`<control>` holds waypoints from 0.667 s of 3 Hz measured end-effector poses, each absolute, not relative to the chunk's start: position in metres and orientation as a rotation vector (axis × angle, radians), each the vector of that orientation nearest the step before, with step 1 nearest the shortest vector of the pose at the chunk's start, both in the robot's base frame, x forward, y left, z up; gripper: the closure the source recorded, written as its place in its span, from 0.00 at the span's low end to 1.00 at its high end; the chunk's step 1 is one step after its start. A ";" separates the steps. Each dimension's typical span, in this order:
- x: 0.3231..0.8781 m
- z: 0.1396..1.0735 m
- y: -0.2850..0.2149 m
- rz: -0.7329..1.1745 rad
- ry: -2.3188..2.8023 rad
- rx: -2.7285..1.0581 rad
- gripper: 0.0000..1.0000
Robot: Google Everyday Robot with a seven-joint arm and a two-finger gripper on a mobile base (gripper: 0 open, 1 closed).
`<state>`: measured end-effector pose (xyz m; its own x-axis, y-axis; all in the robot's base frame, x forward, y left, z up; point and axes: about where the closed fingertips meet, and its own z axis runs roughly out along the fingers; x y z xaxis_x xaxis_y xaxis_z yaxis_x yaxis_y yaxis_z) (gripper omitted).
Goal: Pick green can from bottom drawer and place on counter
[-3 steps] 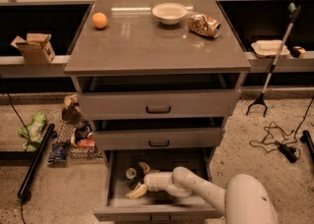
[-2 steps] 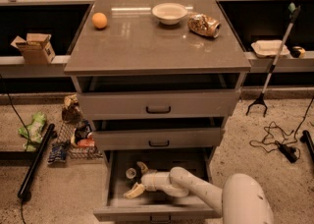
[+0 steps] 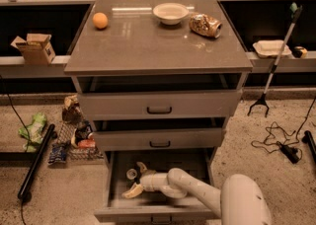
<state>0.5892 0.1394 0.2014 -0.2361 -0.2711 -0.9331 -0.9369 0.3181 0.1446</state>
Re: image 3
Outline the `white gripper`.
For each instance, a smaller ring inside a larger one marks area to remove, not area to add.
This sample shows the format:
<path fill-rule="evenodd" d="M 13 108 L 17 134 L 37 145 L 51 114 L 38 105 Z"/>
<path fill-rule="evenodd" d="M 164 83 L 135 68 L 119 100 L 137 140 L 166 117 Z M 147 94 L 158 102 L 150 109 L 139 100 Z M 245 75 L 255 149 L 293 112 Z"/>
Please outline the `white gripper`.
<path fill-rule="evenodd" d="M 153 173 L 144 174 L 147 171 L 147 167 L 143 162 L 137 162 L 136 165 L 139 168 L 139 172 L 143 174 L 140 178 L 140 184 L 134 183 L 132 187 L 124 192 L 121 196 L 126 199 L 131 199 L 139 196 L 145 191 L 161 191 L 168 185 L 166 173 Z"/>

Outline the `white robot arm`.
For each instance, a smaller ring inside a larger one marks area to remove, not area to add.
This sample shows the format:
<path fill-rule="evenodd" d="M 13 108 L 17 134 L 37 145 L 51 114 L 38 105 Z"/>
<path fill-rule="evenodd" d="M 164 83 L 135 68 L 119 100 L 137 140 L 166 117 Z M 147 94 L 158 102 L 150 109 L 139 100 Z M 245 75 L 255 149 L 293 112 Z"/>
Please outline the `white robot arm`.
<path fill-rule="evenodd" d="M 138 169 L 126 172 L 134 183 L 122 194 L 124 198 L 135 198 L 144 191 L 160 191 L 177 199 L 191 194 L 218 216 L 222 225 L 272 225 L 272 215 L 260 187 L 245 175 L 230 176 L 218 189 L 180 168 L 158 173 L 142 162 L 136 165 Z"/>

